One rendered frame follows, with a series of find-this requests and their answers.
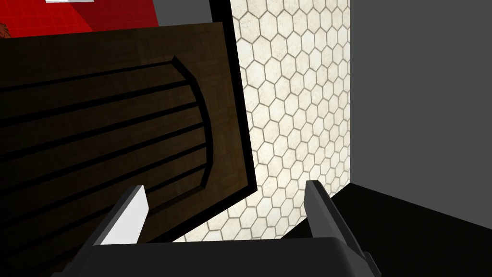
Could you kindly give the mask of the dark brown wooden door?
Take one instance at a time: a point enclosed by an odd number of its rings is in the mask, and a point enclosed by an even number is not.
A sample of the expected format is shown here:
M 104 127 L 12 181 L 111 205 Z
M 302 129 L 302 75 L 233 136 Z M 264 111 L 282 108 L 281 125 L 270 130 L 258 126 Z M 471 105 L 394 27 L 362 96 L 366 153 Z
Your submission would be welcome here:
M 257 191 L 232 28 L 0 39 L 0 277 L 64 269 L 132 186 L 144 243 Z

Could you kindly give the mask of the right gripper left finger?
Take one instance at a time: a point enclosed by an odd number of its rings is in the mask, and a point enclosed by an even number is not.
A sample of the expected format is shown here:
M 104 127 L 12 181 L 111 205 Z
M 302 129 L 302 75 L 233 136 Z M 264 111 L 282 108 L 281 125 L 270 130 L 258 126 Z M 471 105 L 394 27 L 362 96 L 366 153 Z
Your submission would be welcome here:
M 92 245 L 137 243 L 148 212 L 144 187 L 129 187 L 94 232 Z

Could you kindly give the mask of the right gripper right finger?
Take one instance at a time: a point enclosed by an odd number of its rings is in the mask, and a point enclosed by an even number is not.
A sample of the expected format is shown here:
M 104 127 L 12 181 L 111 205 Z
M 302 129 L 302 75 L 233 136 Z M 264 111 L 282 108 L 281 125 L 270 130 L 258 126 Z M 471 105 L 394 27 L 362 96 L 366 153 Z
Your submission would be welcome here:
M 358 256 L 366 258 L 357 239 L 320 181 L 306 181 L 304 207 L 313 237 L 339 239 Z

